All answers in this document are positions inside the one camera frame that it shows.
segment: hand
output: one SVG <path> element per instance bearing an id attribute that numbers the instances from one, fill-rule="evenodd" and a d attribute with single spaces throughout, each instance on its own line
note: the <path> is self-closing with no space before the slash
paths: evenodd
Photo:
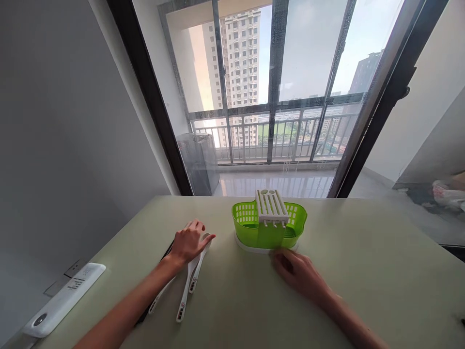
<path id="1" fill-rule="evenodd" d="M 187 223 L 183 230 L 176 232 L 173 247 L 167 257 L 173 258 L 181 266 L 189 263 L 216 237 L 212 234 L 200 241 L 200 233 L 204 230 L 205 225 L 197 219 Z"/>
<path id="2" fill-rule="evenodd" d="M 272 252 L 272 258 L 284 281 L 318 306 L 324 306 L 335 295 L 307 256 L 279 249 Z"/>

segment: gray appliance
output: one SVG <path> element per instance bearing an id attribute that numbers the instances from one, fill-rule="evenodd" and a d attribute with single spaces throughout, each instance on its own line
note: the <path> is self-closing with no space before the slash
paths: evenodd
<path id="1" fill-rule="evenodd" d="M 176 140 L 194 195 L 212 196 L 219 183 L 213 135 L 184 133 Z"/>

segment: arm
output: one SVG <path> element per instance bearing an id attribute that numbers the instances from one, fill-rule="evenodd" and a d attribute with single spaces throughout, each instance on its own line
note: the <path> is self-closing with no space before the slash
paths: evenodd
<path id="1" fill-rule="evenodd" d="M 273 264 L 278 274 L 305 298 L 318 305 L 357 348 L 388 348 L 328 287 L 310 258 L 281 249 L 273 253 Z"/>
<path id="2" fill-rule="evenodd" d="M 162 288 L 215 237 L 199 242 L 202 222 L 194 220 L 176 232 L 173 248 L 155 269 L 101 319 L 74 347 L 75 349 L 115 349 L 123 343 L 144 310 Z"/>

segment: white utensil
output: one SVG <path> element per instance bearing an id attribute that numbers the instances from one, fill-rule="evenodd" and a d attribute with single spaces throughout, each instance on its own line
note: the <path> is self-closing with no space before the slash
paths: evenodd
<path id="1" fill-rule="evenodd" d="M 163 289 L 160 291 L 160 293 L 155 297 L 155 299 L 154 299 L 152 305 L 151 305 L 150 308 L 149 308 L 149 315 L 150 315 L 151 313 L 153 313 L 153 311 L 154 311 L 156 305 L 158 304 L 158 300 L 160 299 L 161 295 L 163 294 L 163 292 L 166 291 L 166 289 L 167 289 L 168 286 L 173 282 L 173 280 L 174 280 L 174 278 L 172 278 L 172 279 L 170 280 L 170 282 L 168 282 L 168 283 L 166 284 L 166 286 L 163 287 Z"/>
<path id="2" fill-rule="evenodd" d="M 210 234 L 209 233 L 205 233 L 203 236 L 202 236 L 202 241 L 205 240 L 205 238 L 207 236 L 209 236 Z M 195 268 L 195 273 L 194 273 L 194 277 L 192 278 L 192 283 L 190 284 L 190 288 L 189 288 L 189 293 L 192 294 L 194 293 L 194 290 L 195 290 L 195 286 L 197 285 L 197 279 L 199 278 L 199 272 L 200 272 L 200 267 L 202 266 L 202 261 L 203 261 L 203 258 L 205 257 L 205 255 L 207 254 L 208 252 L 208 249 L 210 248 L 210 245 L 212 244 L 212 242 L 210 241 L 207 246 L 205 246 L 205 249 L 202 251 L 202 253 L 200 254 L 200 260 L 199 260 L 199 263 L 197 265 L 197 267 Z"/>
<path id="3" fill-rule="evenodd" d="M 183 293 L 183 297 L 181 298 L 181 304 L 179 305 L 178 314 L 176 315 L 176 322 L 181 322 L 184 318 L 184 314 L 186 313 L 185 310 L 186 310 L 186 304 L 187 304 L 187 292 L 189 291 L 192 273 L 194 272 L 194 269 L 197 266 L 199 259 L 200 259 L 200 255 L 198 255 L 193 260 L 191 260 L 189 264 L 187 265 L 186 286 L 184 286 L 184 293 Z"/>

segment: electrical outlet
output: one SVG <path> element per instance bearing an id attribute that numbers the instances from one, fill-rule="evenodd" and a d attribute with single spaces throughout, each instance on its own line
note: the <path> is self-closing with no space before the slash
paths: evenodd
<path id="1" fill-rule="evenodd" d="M 66 276 L 73 277 L 75 276 L 78 271 L 82 269 L 83 266 L 85 266 L 87 262 L 85 262 L 83 259 L 79 259 L 78 261 L 74 262 L 72 266 L 69 267 L 67 271 L 64 272 Z"/>
<path id="2" fill-rule="evenodd" d="M 55 296 L 67 283 L 71 280 L 66 275 L 61 275 L 57 281 L 55 281 L 49 288 L 44 291 L 44 294 L 49 297 Z"/>

